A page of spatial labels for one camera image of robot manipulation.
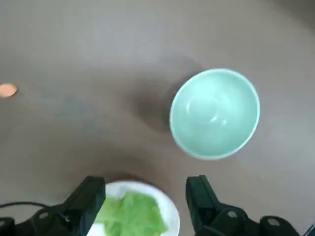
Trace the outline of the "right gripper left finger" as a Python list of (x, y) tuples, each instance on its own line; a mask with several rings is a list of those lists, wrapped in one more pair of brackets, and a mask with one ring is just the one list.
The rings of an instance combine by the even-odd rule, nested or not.
[(61, 204), (20, 201), (1, 205), (40, 207), (28, 220), (17, 224), (12, 217), (0, 219), (2, 236), (86, 236), (106, 198), (105, 179), (87, 176)]

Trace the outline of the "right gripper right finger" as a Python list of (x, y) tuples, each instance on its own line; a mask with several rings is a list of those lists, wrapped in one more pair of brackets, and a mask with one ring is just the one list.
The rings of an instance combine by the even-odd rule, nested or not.
[(285, 219), (263, 216), (251, 220), (236, 206), (221, 203), (204, 175), (188, 177), (186, 201), (196, 236), (298, 236)]

